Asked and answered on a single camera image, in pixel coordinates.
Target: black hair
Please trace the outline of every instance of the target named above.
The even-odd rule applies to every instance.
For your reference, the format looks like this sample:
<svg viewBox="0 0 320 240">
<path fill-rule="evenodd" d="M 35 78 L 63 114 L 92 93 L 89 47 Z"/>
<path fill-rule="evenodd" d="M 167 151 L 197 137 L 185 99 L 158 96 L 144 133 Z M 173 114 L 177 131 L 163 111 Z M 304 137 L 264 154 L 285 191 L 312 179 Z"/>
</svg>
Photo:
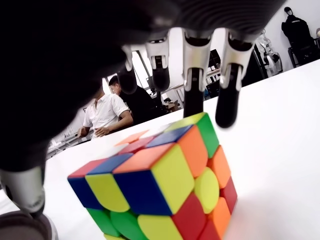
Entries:
<svg viewBox="0 0 320 240">
<path fill-rule="evenodd" d="M 115 85 L 115 84 L 118 84 L 118 83 L 119 83 L 119 81 L 118 81 L 118 76 L 115 75 L 115 76 L 113 76 L 113 77 L 110 79 L 110 81 L 109 81 L 109 86 Z"/>
</svg>

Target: white table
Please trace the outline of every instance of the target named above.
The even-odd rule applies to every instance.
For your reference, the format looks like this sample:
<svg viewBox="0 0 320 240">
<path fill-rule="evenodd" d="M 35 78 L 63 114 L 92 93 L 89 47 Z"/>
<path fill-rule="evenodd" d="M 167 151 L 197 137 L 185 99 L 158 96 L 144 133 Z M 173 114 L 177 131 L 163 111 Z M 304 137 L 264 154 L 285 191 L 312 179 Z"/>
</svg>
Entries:
<svg viewBox="0 0 320 240">
<path fill-rule="evenodd" d="M 215 119 L 217 98 L 204 102 Z M 125 136 L 181 119 L 173 112 L 71 147 L 47 161 L 44 212 L 60 240 L 103 240 L 67 182 L 68 174 Z M 238 118 L 214 123 L 238 202 L 226 240 L 320 239 L 320 60 L 241 90 Z M 16 210 L 3 191 L 0 214 Z"/>
</svg>

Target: wall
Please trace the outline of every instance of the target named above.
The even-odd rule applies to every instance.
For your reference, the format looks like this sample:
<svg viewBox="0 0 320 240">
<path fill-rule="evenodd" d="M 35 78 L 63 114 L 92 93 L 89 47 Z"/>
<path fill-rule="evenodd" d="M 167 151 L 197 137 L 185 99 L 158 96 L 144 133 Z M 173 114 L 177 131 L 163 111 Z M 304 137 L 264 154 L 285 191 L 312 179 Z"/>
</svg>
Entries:
<svg viewBox="0 0 320 240">
<path fill-rule="evenodd" d="M 169 33 L 169 75 L 170 86 L 176 86 L 184 82 L 183 72 L 183 37 L 182 29 L 172 28 Z"/>
<path fill-rule="evenodd" d="M 271 40 L 274 51 L 280 54 L 283 70 L 288 71 L 291 70 L 293 66 L 288 54 L 290 43 L 281 29 L 282 22 L 285 22 L 288 16 L 284 11 L 285 7 L 290 7 L 297 18 L 307 22 L 310 34 L 315 38 L 316 30 L 320 28 L 320 1 L 288 0 L 265 27 L 265 35 Z"/>
<path fill-rule="evenodd" d="M 217 28 L 214 31 L 212 36 L 210 50 L 216 49 L 221 59 L 224 54 L 225 39 L 226 39 L 226 29 Z"/>
<path fill-rule="evenodd" d="M 110 79 L 111 79 L 113 76 L 115 76 L 115 75 L 116 75 L 116 74 L 113 74 L 113 75 L 111 75 L 111 76 L 108 76 L 108 77 L 107 77 L 108 81 L 110 81 Z M 103 89 L 105 95 L 110 95 L 110 94 L 112 94 L 111 89 L 110 89 L 110 87 L 109 87 L 109 84 L 107 83 L 105 77 L 102 78 L 102 89 Z"/>
</svg>

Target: person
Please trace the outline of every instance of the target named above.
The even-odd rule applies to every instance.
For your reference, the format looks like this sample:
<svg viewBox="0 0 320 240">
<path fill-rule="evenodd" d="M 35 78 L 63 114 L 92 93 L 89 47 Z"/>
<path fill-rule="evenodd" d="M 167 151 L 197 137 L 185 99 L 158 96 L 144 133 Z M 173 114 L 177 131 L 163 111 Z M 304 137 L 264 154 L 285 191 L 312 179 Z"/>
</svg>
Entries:
<svg viewBox="0 0 320 240">
<path fill-rule="evenodd" d="M 92 139 L 99 138 L 132 125 L 134 122 L 128 107 L 116 94 L 105 95 L 102 87 L 85 110 L 83 127 L 78 130 L 78 137 L 88 135 L 90 127 L 94 129 Z"/>
<path fill-rule="evenodd" d="M 133 94 L 126 94 L 122 91 L 118 76 L 113 76 L 109 81 L 112 92 L 120 96 L 128 105 L 133 115 L 134 124 L 141 124 L 160 116 L 157 106 L 151 96 L 142 87 L 137 86 Z"/>
</svg>

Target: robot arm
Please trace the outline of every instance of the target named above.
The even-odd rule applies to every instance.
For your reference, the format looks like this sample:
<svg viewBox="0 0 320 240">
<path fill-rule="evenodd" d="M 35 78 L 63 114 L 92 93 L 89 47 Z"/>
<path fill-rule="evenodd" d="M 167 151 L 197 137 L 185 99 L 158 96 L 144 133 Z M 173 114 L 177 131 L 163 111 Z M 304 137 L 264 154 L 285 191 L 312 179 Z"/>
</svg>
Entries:
<svg viewBox="0 0 320 240">
<path fill-rule="evenodd" d="M 7 81 L 13 84 L 5 89 L 16 89 L 19 80 L 27 82 L 27 85 L 21 84 L 18 89 L 21 94 L 16 99 L 23 99 L 19 102 L 20 108 L 28 112 L 16 111 L 10 117 L 15 120 L 28 116 L 25 125 L 38 122 L 39 131 L 33 132 L 26 141 L 15 141 L 13 151 L 11 146 L 3 147 L 3 156 L 10 158 L 0 161 L 0 181 L 8 197 L 25 213 L 39 216 L 45 205 L 44 166 L 50 139 L 89 102 L 103 77 L 120 72 L 122 89 L 134 92 L 137 82 L 131 51 L 128 47 L 121 49 L 122 46 L 146 44 L 154 84 L 160 91 L 169 87 L 168 32 L 174 27 L 183 28 L 184 117 L 203 111 L 212 34 L 217 28 L 227 29 L 215 119 L 220 127 L 230 127 L 237 117 L 241 81 L 246 75 L 254 41 L 284 2 L 118 0 L 112 2 L 113 14 L 106 12 L 110 3 L 105 0 L 79 1 L 76 5 L 62 1 L 58 9 L 49 3 L 39 8 L 36 2 L 24 11 L 28 13 L 26 18 L 11 14 L 16 18 L 12 24 L 19 25 L 11 27 L 15 31 L 6 34 L 12 38 L 13 46 L 8 47 L 7 59 L 14 70 L 10 68 L 12 81 Z M 33 20 L 26 27 L 27 32 L 32 33 L 32 54 L 13 52 L 22 36 L 24 42 L 28 41 L 29 36 L 19 31 L 20 23 L 28 18 Z M 16 57 L 23 55 L 32 57 L 28 62 L 31 73 L 23 70 L 25 61 Z M 39 99 L 46 103 L 41 111 L 34 107 Z M 51 113 L 55 105 L 60 106 L 55 112 L 57 117 Z M 9 131 L 3 135 L 11 136 Z"/>
</svg>

